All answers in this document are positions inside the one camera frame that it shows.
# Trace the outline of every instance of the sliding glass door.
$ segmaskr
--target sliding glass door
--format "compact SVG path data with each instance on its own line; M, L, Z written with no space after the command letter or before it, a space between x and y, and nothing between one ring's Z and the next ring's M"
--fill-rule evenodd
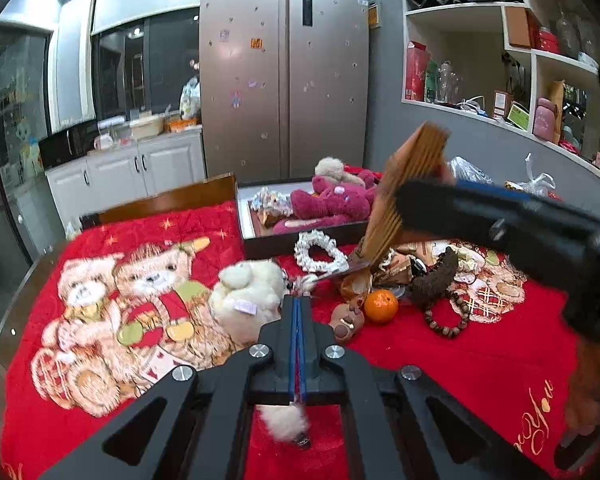
M48 36L0 27L0 322L32 263L64 239L38 149L47 51Z

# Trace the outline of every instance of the pink stuffed bunny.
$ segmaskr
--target pink stuffed bunny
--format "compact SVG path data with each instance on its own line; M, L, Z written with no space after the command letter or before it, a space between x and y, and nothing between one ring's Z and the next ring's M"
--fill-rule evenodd
M301 189L293 191L291 205L298 220L281 220L273 227L274 234L359 222L371 215L376 195L375 186L369 189L357 184L330 186L319 175L314 176L312 184L320 195L314 196Z

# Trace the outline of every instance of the gray wall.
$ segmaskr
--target gray wall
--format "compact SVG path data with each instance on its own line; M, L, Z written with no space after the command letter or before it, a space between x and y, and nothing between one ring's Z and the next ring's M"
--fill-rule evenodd
M382 27L370 32L366 167L382 170L420 124L433 121L452 132L447 158L462 156L502 184L527 180L525 157L532 153L535 174L549 173L567 203L600 216L600 179L568 158L481 121L403 104L402 0L375 1L381 5Z

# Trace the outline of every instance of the pink container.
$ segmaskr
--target pink container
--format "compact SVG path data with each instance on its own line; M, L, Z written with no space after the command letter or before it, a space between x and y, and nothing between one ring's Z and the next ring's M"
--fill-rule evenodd
M555 129L555 105L548 99L539 98L534 119L534 135L544 140L553 140Z

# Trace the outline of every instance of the metal screw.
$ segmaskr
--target metal screw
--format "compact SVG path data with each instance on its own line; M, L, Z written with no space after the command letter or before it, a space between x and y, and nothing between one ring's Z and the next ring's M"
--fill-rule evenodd
M502 237L505 235L506 232L507 227L505 225L504 218L501 218L500 220L496 220L490 227L489 236L494 242L499 242L500 240L502 240Z
M400 375L407 381L417 381L422 375L422 370L416 365L406 365L401 368Z
M249 355L251 357L259 358L259 357L264 357L268 354L269 354L269 347L267 345L263 345L261 343L252 345L249 348Z
M173 369L171 377L176 379L176 381L188 381L193 377L193 370L189 366L180 365Z
M327 346L324 349L324 354L329 359L340 359L344 355L344 348L338 345Z

